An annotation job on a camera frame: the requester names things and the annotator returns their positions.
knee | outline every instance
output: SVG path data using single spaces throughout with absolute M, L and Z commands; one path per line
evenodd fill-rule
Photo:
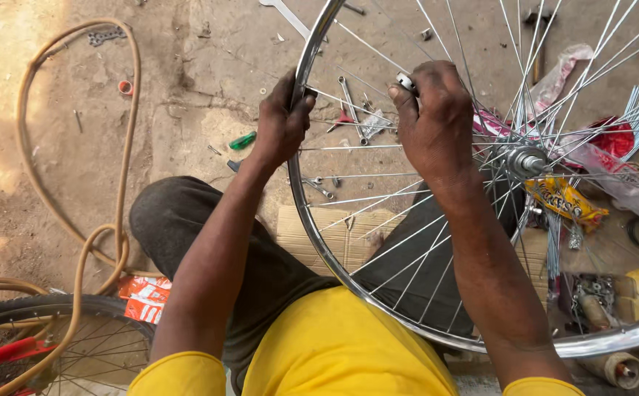
M 202 183 L 187 176 L 166 177 L 144 188 L 132 204 L 129 223 L 132 234 L 140 239 L 146 230 L 159 230 L 166 225 L 167 214 L 183 197 L 190 183 Z

sandy ground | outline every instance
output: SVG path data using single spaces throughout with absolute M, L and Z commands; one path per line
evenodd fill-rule
M 324 2 L 288 0 L 286 3 L 311 27 Z M 409 70 L 428 60 L 403 37 L 406 34 L 419 40 L 418 32 L 429 26 L 413 5 L 380 1 L 385 7 L 384 14 L 369 0 L 353 3 L 366 8 L 367 15 L 344 10 L 338 18 L 352 31 L 361 37 L 370 37 L 369 41 L 377 49 Z M 446 6 L 442 2 L 425 3 L 429 3 L 427 11 L 465 76 Z M 507 109 L 521 74 L 514 56 L 514 48 L 519 45 L 511 43 L 500 5 L 485 0 L 454 3 L 453 13 L 459 23 L 476 95 L 487 106 Z M 517 3 L 505 3 L 514 27 L 518 18 Z M 547 68 L 554 65 L 557 54 L 571 44 L 587 42 L 595 46 L 610 12 L 608 6 L 568 3 L 564 1 L 548 41 Z M 523 8 L 529 5 L 523 2 Z M 36 50 L 57 32 L 100 16 L 128 23 L 141 51 L 141 103 L 127 183 L 127 208 L 147 184 L 167 176 L 196 176 L 223 191 L 233 177 L 227 168 L 227 159 L 237 161 L 250 151 L 250 148 L 233 151 L 227 143 L 255 129 L 258 103 L 264 97 L 262 92 L 269 92 L 278 77 L 297 64 L 303 48 L 302 37 L 277 11 L 254 0 L 149 0 L 142 5 L 136 5 L 133 0 L 116 5 L 103 0 L 0 1 L 2 277 L 21 278 L 68 291 L 73 288 L 80 245 L 61 229 L 26 178 L 14 137 L 14 109 L 21 76 Z M 601 58 L 608 59 L 637 31 L 639 6 L 621 27 L 620 34 L 610 40 Z M 532 34 L 525 29 L 522 34 L 526 43 L 523 47 L 528 48 Z M 336 78 L 346 74 L 336 68 L 337 65 L 381 91 L 393 81 L 397 69 L 349 33 L 335 25 L 329 40 L 323 46 L 323 55 L 315 62 L 311 85 L 342 96 Z M 433 57 L 446 57 L 437 40 L 422 45 Z M 574 75 L 582 69 L 577 67 Z M 100 47 L 91 47 L 81 39 L 48 60 L 31 89 L 27 124 L 33 162 L 53 200 L 85 235 L 114 219 L 122 143 L 131 100 L 118 93 L 117 83 L 131 79 L 132 74 L 126 40 L 110 40 Z M 347 79 L 355 102 L 366 92 L 388 117 L 396 116 L 383 96 L 349 76 Z M 639 56 L 580 95 L 569 120 L 570 127 L 621 113 L 634 84 L 639 84 Z M 80 115 L 82 133 L 78 131 L 73 110 Z M 336 103 L 320 98 L 313 119 L 329 121 L 338 114 Z M 327 127 L 326 123 L 314 122 L 303 147 L 336 146 L 342 141 L 356 144 L 356 132 L 351 127 L 344 126 L 329 135 L 324 133 Z M 396 141 L 394 134 L 385 132 L 372 144 Z M 208 144 L 222 156 L 207 149 Z M 372 151 L 371 155 L 364 155 L 365 152 L 306 151 L 301 157 L 303 172 L 308 176 L 328 176 L 411 170 L 401 151 Z M 392 193 L 405 186 L 406 180 L 360 179 L 346 183 L 337 194 L 341 199 L 348 199 Z M 315 191 L 307 195 L 312 202 L 322 202 L 322 196 Z M 398 212 L 410 200 L 396 199 L 384 208 Z M 259 216 L 274 232 L 277 207 L 292 203 L 285 173 L 279 170 L 265 190 Z M 111 241 L 105 241 L 104 247 L 111 252 Z M 151 268 L 136 242 L 132 245 L 130 262 L 140 268 Z M 85 290 L 94 291 L 109 271 L 107 264 L 91 258 L 86 269 Z M 0 298 L 8 295 L 11 294 L 0 293 Z

yellow sleeve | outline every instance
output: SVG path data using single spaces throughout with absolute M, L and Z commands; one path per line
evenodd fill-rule
M 179 352 L 146 367 L 129 385 L 128 396 L 224 396 L 222 363 L 204 352 Z
M 522 378 L 511 382 L 502 394 L 503 396 L 585 396 L 568 382 L 545 377 Z

hand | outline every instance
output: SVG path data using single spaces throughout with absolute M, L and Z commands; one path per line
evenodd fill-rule
M 471 184 L 473 108 L 454 63 L 422 63 L 410 76 L 417 98 L 403 86 L 388 89 L 400 115 L 398 137 L 412 166 L 435 194 Z
M 305 131 L 310 129 L 310 112 L 315 107 L 315 97 L 306 95 L 295 103 L 290 112 L 294 87 L 295 70 L 290 70 L 258 106 L 258 136 L 249 157 L 272 171 L 296 153 L 305 139 Z

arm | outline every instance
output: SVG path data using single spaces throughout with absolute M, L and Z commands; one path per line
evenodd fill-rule
M 292 113 L 287 110 L 294 85 L 291 71 L 261 102 L 254 150 L 178 267 L 156 329 L 151 362 L 184 351 L 221 357 L 227 318 L 244 279 L 248 237 L 263 187 L 276 168 L 295 154 L 310 126 L 314 97 L 302 98 Z
M 425 63 L 411 78 L 421 107 L 401 86 L 388 91 L 400 113 L 398 134 L 449 220 L 459 293 L 500 386 L 533 376 L 571 382 L 542 305 L 483 192 L 472 159 L 472 102 L 456 67 Z

